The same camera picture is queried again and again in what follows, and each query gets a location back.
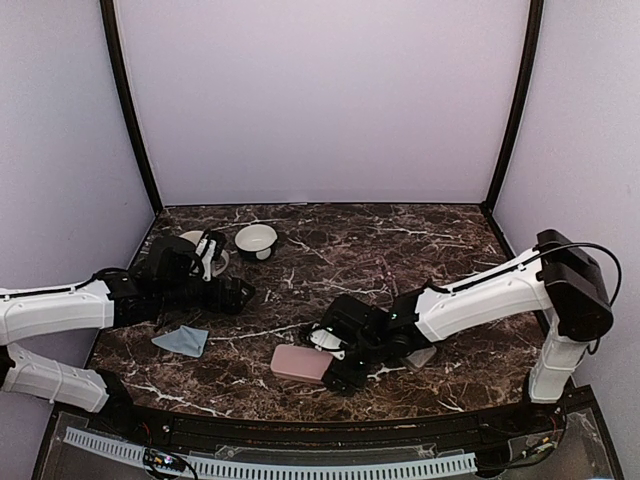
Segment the pink glasses case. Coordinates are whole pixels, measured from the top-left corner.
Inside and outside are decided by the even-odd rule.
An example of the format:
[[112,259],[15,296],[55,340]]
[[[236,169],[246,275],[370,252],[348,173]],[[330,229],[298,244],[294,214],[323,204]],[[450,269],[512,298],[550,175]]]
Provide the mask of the pink glasses case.
[[321,384],[333,360],[330,353],[313,348],[278,345],[271,359],[270,370],[278,378]]

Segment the grey case teal lining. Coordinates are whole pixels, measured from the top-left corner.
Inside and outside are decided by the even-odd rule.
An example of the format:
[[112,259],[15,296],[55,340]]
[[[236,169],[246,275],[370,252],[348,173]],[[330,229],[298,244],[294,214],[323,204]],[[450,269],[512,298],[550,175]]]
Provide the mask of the grey case teal lining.
[[402,358],[401,363],[410,371],[417,372],[428,365],[436,353],[437,348],[434,346],[416,350],[407,357]]

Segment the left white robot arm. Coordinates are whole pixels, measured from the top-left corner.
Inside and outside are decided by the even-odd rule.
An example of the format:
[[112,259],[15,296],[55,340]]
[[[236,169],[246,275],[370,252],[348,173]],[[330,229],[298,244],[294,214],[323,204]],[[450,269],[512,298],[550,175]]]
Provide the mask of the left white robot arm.
[[72,330],[119,329],[177,310],[240,313],[255,289],[237,278],[212,272],[224,241],[194,244],[167,236],[156,239],[144,261],[129,270],[105,268],[79,284],[1,292],[1,389],[64,403],[90,413],[120,436],[141,427],[140,412],[120,379],[108,371],[86,370],[19,346],[31,337]]

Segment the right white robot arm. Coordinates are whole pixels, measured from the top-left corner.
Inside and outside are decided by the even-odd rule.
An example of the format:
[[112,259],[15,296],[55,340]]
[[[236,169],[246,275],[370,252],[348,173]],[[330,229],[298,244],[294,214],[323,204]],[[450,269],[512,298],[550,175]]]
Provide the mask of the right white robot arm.
[[322,381],[351,393],[363,386],[371,366],[403,362],[418,370],[438,343],[462,331],[505,317],[543,312],[550,321],[540,357],[525,383],[525,400],[510,413],[521,434],[534,432],[559,401],[590,344],[613,326],[619,292],[605,286],[601,268],[589,255],[590,242],[572,242],[548,229],[536,245],[490,270],[458,282],[398,296],[389,310],[343,294],[308,335],[333,360]]

